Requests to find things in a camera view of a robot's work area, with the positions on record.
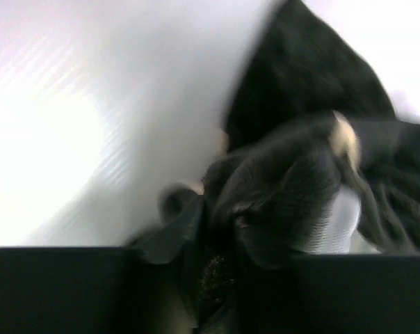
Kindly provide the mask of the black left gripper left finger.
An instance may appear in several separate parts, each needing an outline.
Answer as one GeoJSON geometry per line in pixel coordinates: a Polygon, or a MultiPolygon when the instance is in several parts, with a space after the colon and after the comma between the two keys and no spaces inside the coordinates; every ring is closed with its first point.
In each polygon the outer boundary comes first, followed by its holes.
{"type": "Polygon", "coordinates": [[[197,196],[160,230],[131,247],[132,327],[198,327],[204,201],[197,196]]]}

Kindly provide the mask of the black floral plush pillowcase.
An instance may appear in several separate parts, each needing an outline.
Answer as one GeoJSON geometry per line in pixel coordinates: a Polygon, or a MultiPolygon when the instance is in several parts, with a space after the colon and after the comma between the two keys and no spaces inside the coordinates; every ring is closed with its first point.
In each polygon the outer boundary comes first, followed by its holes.
{"type": "Polygon", "coordinates": [[[273,10],[222,133],[203,178],[159,196],[166,220],[205,202],[197,331],[420,333],[420,124],[302,1],[273,10]],[[297,254],[246,262],[240,217],[297,254]]]}

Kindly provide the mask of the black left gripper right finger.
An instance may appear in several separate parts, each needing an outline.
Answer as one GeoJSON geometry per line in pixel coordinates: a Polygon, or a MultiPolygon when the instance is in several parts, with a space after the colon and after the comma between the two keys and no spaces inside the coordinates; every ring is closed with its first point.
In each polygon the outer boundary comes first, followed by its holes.
{"type": "Polygon", "coordinates": [[[248,223],[240,217],[235,220],[234,232],[239,257],[260,269],[279,270],[297,254],[268,224],[248,223]]]}

